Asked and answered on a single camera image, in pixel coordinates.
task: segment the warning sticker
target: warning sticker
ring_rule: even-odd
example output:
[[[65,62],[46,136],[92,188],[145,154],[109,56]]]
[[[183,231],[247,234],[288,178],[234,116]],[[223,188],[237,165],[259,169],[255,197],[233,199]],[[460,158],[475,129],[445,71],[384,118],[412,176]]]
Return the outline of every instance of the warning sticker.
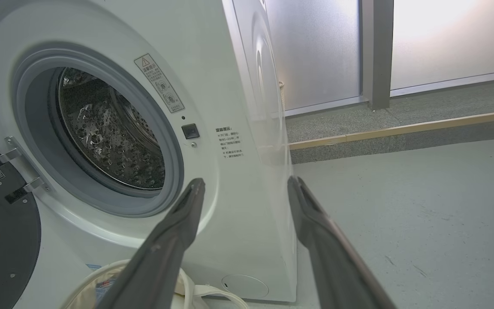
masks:
[[[165,74],[161,72],[161,69],[149,54],[145,54],[139,59],[136,59],[135,64],[141,69],[157,93],[163,98],[169,112],[174,113],[184,109],[184,105],[173,89],[173,86],[171,86],[171,83],[167,80]]]
[[[231,127],[217,127],[216,135],[223,157],[231,159],[244,156],[238,131],[232,130]]]

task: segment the wooden trim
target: wooden trim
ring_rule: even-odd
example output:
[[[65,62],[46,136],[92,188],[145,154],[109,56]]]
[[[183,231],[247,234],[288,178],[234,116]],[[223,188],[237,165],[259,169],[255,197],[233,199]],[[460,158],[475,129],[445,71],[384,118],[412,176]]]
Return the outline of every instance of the wooden trim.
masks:
[[[362,139],[375,139],[377,137],[445,129],[447,127],[461,127],[463,125],[486,123],[492,121],[494,121],[494,113],[480,114],[480,115],[466,116],[460,118],[445,119],[442,121],[430,121],[424,123],[410,124],[401,127],[389,127],[386,129],[380,129],[375,131],[324,137],[323,139],[311,139],[309,141],[290,143],[289,148],[291,150],[294,150],[294,149],[303,149],[303,148],[310,148],[317,146],[328,146],[328,145],[335,145],[337,143],[360,141]]]

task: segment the front-loading washing machine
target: front-loading washing machine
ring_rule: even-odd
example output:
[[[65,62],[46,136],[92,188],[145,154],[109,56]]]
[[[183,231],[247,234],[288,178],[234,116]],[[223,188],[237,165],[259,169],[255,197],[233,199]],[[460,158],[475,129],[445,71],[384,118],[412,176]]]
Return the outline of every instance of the front-loading washing machine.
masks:
[[[188,275],[247,299],[295,299],[264,0],[0,0],[0,155],[0,188],[9,164],[24,179],[7,202],[32,191],[39,209],[35,288],[17,305],[37,307],[26,292],[63,299],[59,276],[130,258],[193,178],[206,193]]]

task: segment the gray floor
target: gray floor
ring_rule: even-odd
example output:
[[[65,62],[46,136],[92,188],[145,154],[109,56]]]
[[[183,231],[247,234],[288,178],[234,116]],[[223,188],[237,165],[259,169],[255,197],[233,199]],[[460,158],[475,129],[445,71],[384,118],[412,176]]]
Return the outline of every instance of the gray floor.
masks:
[[[393,98],[390,108],[366,105],[290,117],[290,142],[494,112],[494,82]]]
[[[294,166],[400,309],[494,308],[494,140]],[[212,308],[233,308],[208,300]],[[318,308],[298,250],[298,301]]]

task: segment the fabric laundry basket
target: fabric laundry basket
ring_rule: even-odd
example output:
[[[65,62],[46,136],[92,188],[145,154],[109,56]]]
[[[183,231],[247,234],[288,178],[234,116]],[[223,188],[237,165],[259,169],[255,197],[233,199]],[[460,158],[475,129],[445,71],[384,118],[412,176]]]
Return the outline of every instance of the fabric laundry basket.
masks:
[[[104,294],[110,289],[129,260],[106,265],[87,276],[63,303],[62,309],[94,309]],[[216,295],[227,297],[239,309],[249,306],[235,294],[209,285],[195,285],[188,275],[180,269],[171,309],[209,309],[202,297]]]

